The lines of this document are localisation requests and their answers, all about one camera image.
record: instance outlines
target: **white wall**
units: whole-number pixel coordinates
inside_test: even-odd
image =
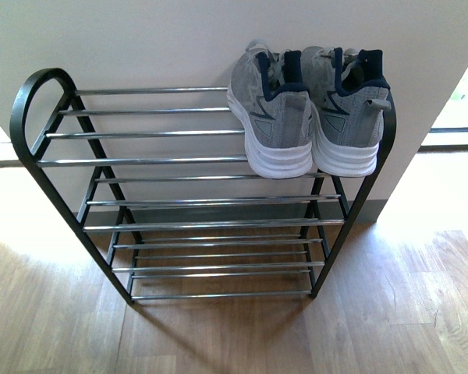
[[[255,37],[384,51],[398,134],[370,197],[387,199],[468,66],[468,0],[0,2],[0,125],[38,69],[79,88],[226,85]]]

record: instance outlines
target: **gray sneaker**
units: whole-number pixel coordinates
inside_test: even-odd
[[[382,113],[390,109],[382,55],[321,47],[302,52],[303,81],[318,111],[312,155],[322,171],[360,177],[376,168]]]
[[[253,41],[232,71],[229,107],[243,124],[248,163],[265,178],[294,178],[312,168],[313,119],[300,56],[275,55]]]

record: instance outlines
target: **hardwood floorboard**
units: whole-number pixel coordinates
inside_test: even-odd
[[[415,159],[406,173],[412,187],[403,180],[378,224],[356,225],[313,301],[171,300],[135,308],[26,171],[0,170],[0,196],[9,201],[0,205],[0,374],[468,374],[468,198],[459,192],[468,179],[462,173],[437,192],[442,169],[462,160],[438,169],[429,160],[423,173],[422,158]],[[441,195],[424,205],[412,196],[420,181],[423,191]],[[129,235],[122,240],[131,242]],[[108,237],[95,242],[105,254]],[[115,263],[128,265],[129,254],[119,252]],[[136,291],[254,291],[307,282],[136,282]]]

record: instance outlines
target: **black metal frame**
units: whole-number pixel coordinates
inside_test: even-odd
[[[54,111],[52,112],[50,118],[48,119],[48,123],[41,131],[40,135],[37,138],[37,141],[34,143],[32,149],[30,149],[27,145],[26,137],[25,137],[25,125],[27,120],[28,110],[30,108],[31,101],[35,95],[35,93],[39,90],[39,88],[44,85],[49,80],[56,80],[63,89],[64,94],[62,95],[60,101],[56,105]],[[94,95],[94,94],[166,94],[166,93],[173,93],[173,92],[203,92],[203,91],[223,91],[225,90],[224,87],[200,87],[200,88],[186,88],[186,89],[149,89],[149,90],[85,90],[80,91],[76,88],[73,80],[71,77],[61,69],[44,69],[34,73],[28,80],[23,84],[20,88],[19,93],[17,94],[16,101],[14,102],[12,108],[12,116],[10,121],[10,134],[12,144],[14,149],[21,161],[21,163],[26,167],[26,169],[31,173],[34,177],[38,185],[43,189],[45,195],[51,200],[54,204],[55,208],[58,212],[62,215],[63,219],[69,225],[71,230],[75,233],[77,238],[81,241],[83,246],[87,249],[90,253],[94,261],[97,265],[102,269],[105,276],[111,281],[113,286],[116,290],[120,293],[120,295],[125,299],[125,301],[132,305],[135,300],[147,300],[147,299],[159,299],[159,298],[188,298],[188,297],[223,297],[223,296],[244,296],[244,295],[309,295],[311,298],[315,298],[317,293],[322,287],[325,278],[327,277],[330,269],[334,261],[336,260],[337,255],[339,254],[340,249],[342,248],[347,235],[349,234],[350,230],[353,227],[354,222],[356,221],[359,212],[364,205],[366,198],[371,191],[383,165],[387,159],[390,150],[392,149],[394,139],[395,139],[395,129],[396,129],[396,116],[395,116],[395,107],[393,105],[392,96],[389,95],[388,99],[392,104],[392,110],[389,113],[384,114],[385,119],[385,127],[384,127],[384,135],[383,139],[380,143],[380,148],[378,151],[377,156],[377,167],[376,170],[372,175],[369,175],[363,179],[363,183],[360,187],[359,192],[357,193],[355,199],[353,200],[353,204],[349,207],[348,200],[345,195],[345,191],[343,190],[342,183],[339,177],[332,176],[333,185],[335,187],[335,191],[342,209],[343,213],[343,220],[324,220],[321,216],[321,211],[319,208],[318,200],[320,199],[327,199],[330,198],[329,196],[321,196],[319,195],[321,191],[321,187],[323,185],[324,178],[329,177],[325,173],[313,173],[305,175],[307,178],[314,178],[314,185],[310,192],[310,196],[307,196],[305,199],[308,200],[307,203],[307,211],[303,218],[301,219],[288,219],[288,220],[251,220],[251,221],[215,221],[215,222],[196,222],[192,223],[187,226],[188,229],[190,228],[252,228],[252,227],[301,227],[300,236],[298,239],[286,239],[286,241],[282,240],[272,240],[273,238],[263,238],[264,240],[259,241],[261,245],[270,245],[270,244],[284,244],[287,243],[294,243],[299,242],[303,245],[303,251],[305,260],[303,262],[295,262],[295,263],[269,263],[269,264],[254,264],[239,266],[239,265],[232,265],[227,266],[231,270],[237,269],[251,269],[256,267],[261,268],[293,268],[293,267],[302,267],[307,268],[307,270],[300,270],[301,273],[308,273],[310,277],[310,285],[311,289],[308,291],[274,291],[274,292],[240,292],[237,294],[212,294],[212,295],[165,295],[161,296],[132,296],[132,287],[133,287],[133,280],[140,279],[142,277],[179,277],[179,275],[153,275],[153,276],[145,276],[139,274],[147,274],[150,271],[155,270],[153,267],[138,267],[138,259],[144,258],[139,256],[139,251],[141,248],[146,248],[145,241],[143,240],[143,236],[141,234],[142,231],[147,230],[179,230],[181,229],[181,224],[138,224],[133,216],[132,210],[130,209],[132,204],[125,199],[123,195],[122,189],[120,187],[120,183],[122,182],[149,182],[154,180],[156,181],[173,181],[173,180],[205,180],[208,178],[213,178],[211,176],[204,176],[204,177],[177,177],[177,178],[134,178],[133,180],[124,179],[124,178],[116,178],[114,171],[112,170],[112,165],[116,164],[171,164],[171,163],[203,163],[203,162],[241,162],[245,161],[246,157],[243,155],[238,157],[199,157],[199,158],[183,158],[183,159],[109,159],[101,145],[99,139],[104,136],[98,136],[95,133],[94,127],[90,120],[91,115],[148,115],[148,114],[163,114],[163,113],[183,113],[183,112],[212,112],[212,111],[228,111],[228,108],[195,108],[195,109],[166,109],[166,110],[158,110],[158,111],[87,111],[83,102],[81,100],[82,95]],[[62,119],[67,115],[74,115],[77,117],[78,122],[81,126],[83,133],[81,134],[68,134],[64,136],[65,139],[75,139],[76,137],[81,137],[88,141],[90,147],[94,153],[96,160],[94,162],[66,162],[66,161],[45,161],[42,160],[42,157],[45,154],[46,149],[49,147],[52,139],[57,137],[63,137],[63,135],[56,134],[56,131],[59,128],[59,125]],[[199,131],[198,133],[187,133],[185,135],[193,135],[193,136],[200,136],[200,135],[207,135],[206,132]],[[240,134],[243,133],[239,130],[233,130],[231,132],[224,131],[226,135],[232,134]],[[147,137],[147,136],[174,136],[177,134],[171,133],[141,133],[141,134],[109,134],[109,137]],[[52,184],[51,180],[48,176],[43,172],[42,168],[45,167],[68,167],[68,166],[75,166],[75,165],[88,165],[94,167],[94,172],[91,175],[90,181],[88,182],[87,192],[85,197],[83,198],[83,202],[80,208],[80,211],[75,217],[73,212],[68,208],[66,202],[60,196],[56,187]],[[252,179],[252,178],[261,178],[256,175],[228,175],[223,177],[214,177],[215,179]],[[119,202],[116,204],[119,207],[118,217],[115,223],[115,226],[110,227],[87,227],[85,226],[85,222],[87,219],[87,215],[89,213],[90,204],[89,202],[93,199],[95,190],[100,183],[108,183],[109,187],[112,191],[112,194],[115,197],[115,200]],[[300,201],[304,199],[303,197],[293,197],[295,201]],[[146,201],[141,202],[142,204],[146,203],[148,205],[152,205],[157,203],[155,201]],[[189,204],[201,204],[202,201],[199,203],[196,202],[189,202]],[[222,202],[218,201],[211,201],[211,204],[219,204],[221,205]],[[232,204],[248,204],[250,203],[249,200],[242,200],[235,199],[232,200]],[[338,237],[335,240],[331,249],[329,248],[328,240],[326,238],[326,234],[324,232],[324,226],[329,224],[341,224],[342,228],[339,231]],[[315,225],[317,227],[318,233],[320,235],[320,239],[314,240],[314,242],[320,242],[322,246],[322,250],[324,253],[325,261],[323,263],[316,263],[312,261],[312,256],[310,254],[309,243],[312,241],[307,239],[307,233],[311,226]],[[110,242],[110,246],[108,249],[107,258],[105,259],[102,254],[99,252],[97,247],[94,245],[90,237],[87,233],[90,232],[101,232],[107,231],[112,233],[112,238]],[[119,234],[121,232],[131,232],[134,239],[135,245],[119,245]],[[228,239],[227,241],[218,241],[219,239],[225,240],[225,238],[204,238],[206,242],[212,240],[216,240],[219,245],[230,245],[229,243],[238,243],[236,241],[232,241]],[[151,245],[154,247],[159,248],[159,243]],[[170,245],[171,247],[180,246],[178,244],[170,244],[167,243],[166,245]],[[115,251],[117,249],[122,249],[126,247],[127,249],[133,250],[133,260],[132,264],[129,268],[113,268],[112,263],[115,256]],[[316,266],[322,266],[321,272],[316,274],[314,268]],[[196,270],[193,269],[197,266],[182,266],[182,267],[174,267],[174,270]],[[201,269],[208,268],[208,266],[200,266]],[[215,269],[222,268],[221,266],[214,266]],[[127,288],[122,285],[122,282],[117,278],[115,273],[129,273],[129,282]],[[271,273],[289,273],[288,270],[282,271],[255,271],[252,274],[271,274]],[[243,273],[231,273],[230,275],[242,275]]]

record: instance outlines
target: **shoe rack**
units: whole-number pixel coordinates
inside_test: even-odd
[[[55,106],[43,129],[34,134],[34,142],[29,142],[26,129],[27,115],[32,100],[38,90],[47,82],[56,82],[62,88],[62,96]],[[163,184],[176,185],[190,183],[191,189],[201,192],[202,183],[209,189],[215,183],[237,183],[263,179],[255,174],[209,175],[160,175],[151,172],[146,175],[138,172],[129,177],[125,170],[149,170],[154,166],[173,168],[174,165],[245,163],[246,155],[211,156],[208,149],[204,155],[191,157],[176,154],[173,157],[108,157],[103,144],[110,139],[118,144],[118,139],[135,140],[142,143],[144,138],[172,139],[180,137],[194,142],[201,137],[242,136],[242,129],[202,130],[185,129],[179,131],[156,131],[153,118],[156,115],[177,115],[187,121],[193,113],[229,112],[229,108],[167,108],[126,110],[92,110],[86,108],[90,98],[86,96],[119,97],[134,95],[194,94],[215,92],[225,95],[225,87],[167,88],[167,89],[121,89],[121,90],[78,90],[71,77],[61,69],[44,69],[34,73],[20,88],[13,105],[10,133],[14,149],[45,195],[51,200],[81,244],[104,272],[115,289],[132,305],[134,302],[154,301],[170,298],[223,298],[241,296],[308,295],[315,298],[321,289],[334,261],[346,241],[366,198],[373,187],[381,168],[392,148],[395,138],[395,107],[392,97],[388,100],[392,110],[384,114],[385,128],[378,151],[376,170],[362,178],[356,196],[347,198],[342,180],[338,176],[315,172],[300,178],[310,179],[309,193],[298,196],[250,196],[223,197],[221,199],[202,196],[199,199],[156,199],[154,191]],[[94,118],[101,123],[114,116],[147,116],[149,129],[146,132],[96,132]],[[59,126],[70,117],[76,118],[81,130],[60,132]],[[91,158],[76,155],[76,147],[67,158],[52,159],[48,155],[59,144],[70,149],[70,142],[86,142],[93,153]],[[70,168],[90,170],[91,176],[73,185],[82,185],[83,199],[77,213],[73,213],[63,199],[58,178],[49,178],[53,169],[61,171]],[[321,193],[324,181],[330,179],[334,189],[332,194]],[[274,186],[284,183],[281,180],[265,180]],[[145,185],[148,196],[126,196],[126,187],[134,183]],[[96,192],[106,188],[113,199],[97,199]],[[341,215],[329,219],[323,215],[325,204],[335,202]],[[217,214],[201,215],[202,209],[218,210],[220,214],[229,209],[265,209],[269,206],[298,206],[302,214],[298,217],[241,217],[222,219]],[[95,207],[111,208],[114,214],[99,214]],[[193,210],[194,219],[174,220],[160,218],[160,211],[167,208],[176,212]],[[90,217],[111,217],[111,221],[93,223]],[[142,217],[153,217],[146,221]]]

